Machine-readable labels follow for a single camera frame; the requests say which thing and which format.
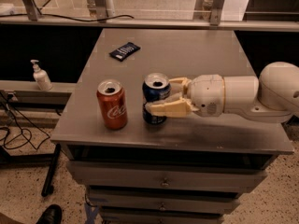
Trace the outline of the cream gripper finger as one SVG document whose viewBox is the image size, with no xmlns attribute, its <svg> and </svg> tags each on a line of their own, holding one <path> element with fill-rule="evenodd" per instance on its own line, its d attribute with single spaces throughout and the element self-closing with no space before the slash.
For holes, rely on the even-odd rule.
<svg viewBox="0 0 299 224">
<path fill-rule="evenodd" d="M 169 80 L 169 83 L 171 85 L 171 92 L 172 93 L 183 93 L 186 94 L 189 84 L 192 81 L 188 79 L 187 77 L 176 77 L 176 78 L 171 78 Z"/>
<path fill-rule="evenodd" d="M 182 118 L 192 112 L 198 111 L 198 108 L 194 106 L 189 99 L 182 97 L 170 102 L 162 100 L 146 103 L 145 108 L 153 116 L 168 118 Z"/>
</svg>

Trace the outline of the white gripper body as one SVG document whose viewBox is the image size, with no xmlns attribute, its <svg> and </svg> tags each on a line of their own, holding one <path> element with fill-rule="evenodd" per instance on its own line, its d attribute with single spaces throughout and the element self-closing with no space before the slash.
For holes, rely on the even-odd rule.
<svg viewBox="0 0 299 224">
<path fill-rule="evenodd" d="M 188 85 L 187 97 L 192 112 L 201 117 L 218 117 L 224 108 L 224 79 L 219 75 L 201 75 Z"/>
</svg>

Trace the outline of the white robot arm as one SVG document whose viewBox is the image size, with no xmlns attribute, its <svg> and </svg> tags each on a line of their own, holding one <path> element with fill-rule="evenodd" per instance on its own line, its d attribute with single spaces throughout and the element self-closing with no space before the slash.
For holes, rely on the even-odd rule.
<svg viewBox="0 0 299 224">
<path fill-rule="evenodd" d="M 222 77 L 201 75 L 170 80 L 172 94 L 145 105 L 154 116 L 182 118 L 236 114 L 244 119 L 282 123 L 299 116 L 299 67 L 268 64 L 260 75 Z"/>
</svg>

